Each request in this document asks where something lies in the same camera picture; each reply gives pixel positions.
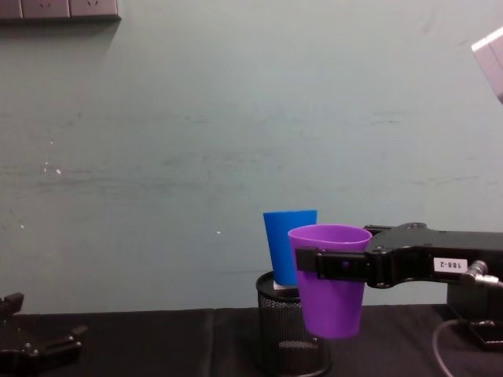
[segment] electrical socket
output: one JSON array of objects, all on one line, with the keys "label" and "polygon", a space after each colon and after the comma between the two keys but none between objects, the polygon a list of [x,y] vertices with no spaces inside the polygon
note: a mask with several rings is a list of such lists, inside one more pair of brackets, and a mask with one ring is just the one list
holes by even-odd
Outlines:
[{"label": "electrical socket", "polygon": [[24,18],[69,18],[68,0],[21,0]]},{"label": "electrical socket", "polygon": [[70,0],[72,17],[110,16],[119,18],[117,0]]},{"label": "electrical socket", "polygon": [[23,18],[21,0],[0,0],[0,20],[16,20]]}]

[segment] black wire mesh container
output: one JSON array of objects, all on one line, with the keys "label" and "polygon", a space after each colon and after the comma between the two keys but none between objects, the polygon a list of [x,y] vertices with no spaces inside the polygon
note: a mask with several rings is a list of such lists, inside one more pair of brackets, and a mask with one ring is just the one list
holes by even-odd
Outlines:
[{"label": "black wire mesh container", "polygon": [[324,339],[307,332],[296,288],[274,289],[273,273],[256,283],[259,293],[259,365],[269,376],[315,377],[330,369]]}]

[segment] gray cable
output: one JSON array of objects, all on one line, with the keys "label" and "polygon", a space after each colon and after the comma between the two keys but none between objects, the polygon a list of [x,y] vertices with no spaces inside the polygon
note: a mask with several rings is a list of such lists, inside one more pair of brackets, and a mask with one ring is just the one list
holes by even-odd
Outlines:
[{"label": "gray cable", "polygon": [[439,352],[439,335],[440,332],[444,328],[448,328],[450,326],[456,326],[457,324],[466,324],[468,323],[466,320],[446,320],[445,322],[442,322],[435,331],[433,331],[433,338],[431,339],[431,345],[433,346],[433,353],[435,354],[435,359],[437,359],[440,368],[442,371],[445,373],[447,377],[454,377],[453,374],[449,371],[448,367],[444,364],[442,357],[440,356]]}]

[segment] white label sticker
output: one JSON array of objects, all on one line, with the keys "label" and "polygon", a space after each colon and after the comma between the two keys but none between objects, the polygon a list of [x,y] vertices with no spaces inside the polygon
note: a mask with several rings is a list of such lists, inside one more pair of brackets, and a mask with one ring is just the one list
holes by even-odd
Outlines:
[{"label": "white label sticker", "polygon": [[468,269],[466,259],[433,258],[433,269],[436,273],[465,273]]}]

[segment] table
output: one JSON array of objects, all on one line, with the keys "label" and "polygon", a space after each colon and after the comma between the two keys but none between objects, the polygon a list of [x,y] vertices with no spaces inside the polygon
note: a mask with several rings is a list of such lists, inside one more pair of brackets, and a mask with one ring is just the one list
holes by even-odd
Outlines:
[{"label": "table", "polygon": [[[330,343],[328,377],[443,377],[431,334],[452,317],[446,306],[366,306],[360,335]],[[78,364],[47,377],[260,377],[255,366],[257,309],[18,316],[42,336],[86,324]],[[503,353],[484,352],[462,329],[440,336],[440,352],[455,377],[503,375]]]}]

